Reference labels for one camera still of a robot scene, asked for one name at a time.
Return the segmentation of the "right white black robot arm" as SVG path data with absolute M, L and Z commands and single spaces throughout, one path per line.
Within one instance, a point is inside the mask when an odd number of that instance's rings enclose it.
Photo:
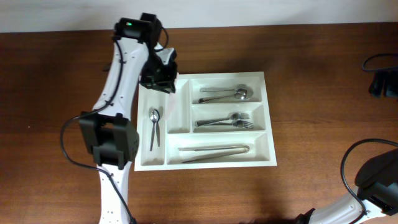
M 346 180 L 345 165 L 351 152 L 366 143 L 397 147 L 386 139 L 363 139 L 351 145 L 340 164 L 340 176 L 348 193 L 326 207 L 312 208 L 298 215 L 294 223 L 363 223 L 373 218 L 397 214 L 397 149 L 366 161 L 356 174 L 351 188 Z

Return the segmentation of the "large metal spoon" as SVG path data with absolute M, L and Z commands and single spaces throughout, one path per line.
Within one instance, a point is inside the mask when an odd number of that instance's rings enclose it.
M 251 98 L 254 94 L 254 91 L 252 90 L 251 87 L 247 85 L 236 85 L 235 87 L 232 88 L 200 88 L 200 92 L 205 93 L 205 92 L 221 92 L 221 91 L 233 91 L 234 93 L 231 95 L 231 97 L 234 97 L 235 99 L 239 100 L 248 100 Z
M 223 99 L 223 98 L 231 98 L 231 97 L 239 99 L 239 100 L 245 100 L 247 96 L 248 96 L 248 91 L 246 89 L 240 88 L 235 93 L 233 93 L 232 95 L 200 98 L 198 100 L 198 102 L 199 103 L 206 103 L 206 102 L 213 101 L 213 100 L 220 100 L 220 99 Z

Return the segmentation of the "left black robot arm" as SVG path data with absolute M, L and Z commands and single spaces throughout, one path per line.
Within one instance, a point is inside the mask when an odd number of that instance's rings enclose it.
M 138 85 L 175 92 L 176 51 L 159 44 L 164 27 L 155 14 L 122 17 L 114 25 L 114 52 L 108 77 L 90 112 L 79 119 L 83 140 L 101 178 L 100 223 L 135 223 L 128 209 L 128 178 L 139 148 L 131 122 Z

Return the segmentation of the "metal fork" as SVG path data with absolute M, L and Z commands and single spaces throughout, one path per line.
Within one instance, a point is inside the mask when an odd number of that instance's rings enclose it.
M 254 124 L 249 122 L 249 121 L 243 121 L 243 120 L 236 120 L 231 123 L 222 123 L 222 122 L 217 122 L 217 123 L 210 123 L 210 124 L 200 124 L 199 122 L 195 122 L 194 125 L 196 127 L 199 126 L 233 126 L 236 128 L 246 128 L 246 129 L 253 129 Z
M 222 121 L 227 121 L 227 120 L 239 120 L 239 119 L 249 119 L 249 115 L 247 113 L 233 113 L 231 116 L 228 116 L 226 118 L 218 118 L 218 119 L 208 119 L 208 120 L 200 120 L 195 122 L 195 126 L 204 126 L 208 124 L 213 124 L 213 123 L 219 123 Z

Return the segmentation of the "metal table knife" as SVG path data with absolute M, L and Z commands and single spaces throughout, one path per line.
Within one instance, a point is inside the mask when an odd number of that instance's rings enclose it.
M 190 162 L 204 161 L 204 160 L 208 160 L 208 159 L 215 159 L 215 158 L 224 157 L 224 156 L 232 156 L 235 154 L 246 153 L 248 151 L 249 151 L 249 148 L 245 147 L 245 148 L 240 149 L 239 151 L 219 152 L 216 154 L 209 154 L 209 155 L 204 155 L 204 156 L 200 156 L 200 157 L 194 157 L 187 161 L 183 161 L 183 164 L 190 163 Z
M 206 146 L 206 147 L 180 147 L 180 152 L 188 151 L 220 151 L 220 150 L 231 150 L 231 149 L 244 149 L 245 151 L 250 150 L 249 146 L 246 145 L 230 145 L 230 146 Z

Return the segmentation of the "metal teaspoon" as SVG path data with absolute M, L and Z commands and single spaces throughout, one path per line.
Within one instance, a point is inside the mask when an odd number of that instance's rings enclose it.
M 150 137 L 150 151 L 153 150 L 154 138 L 155 138 L 155 126 L 160 119 L 160 115 L 157 109 L 153 109 L 149 114 L 150 121 L 152 122 L 152 131 Z
M 160 126 L 159 126 L 160 113 L 159 113 L 159 110 L 157 110 L 157 109 L 154 109 L 154 111 L 155 111 L 155 114 L 157 115 L 157 120 L 155 122 L 157 145 L 158 145 L 158 147 L 160 147 Z

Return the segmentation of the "white plastic knife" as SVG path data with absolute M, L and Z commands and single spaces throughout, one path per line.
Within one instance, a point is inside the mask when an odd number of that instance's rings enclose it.
M 172 117 L 174 109 L 178 103 L 178 91 L 176 90 L 175 93 L 170 93 L 168 101 L 166 103 L 166 110 L 164 113 L 165 120 L 168 120 Z

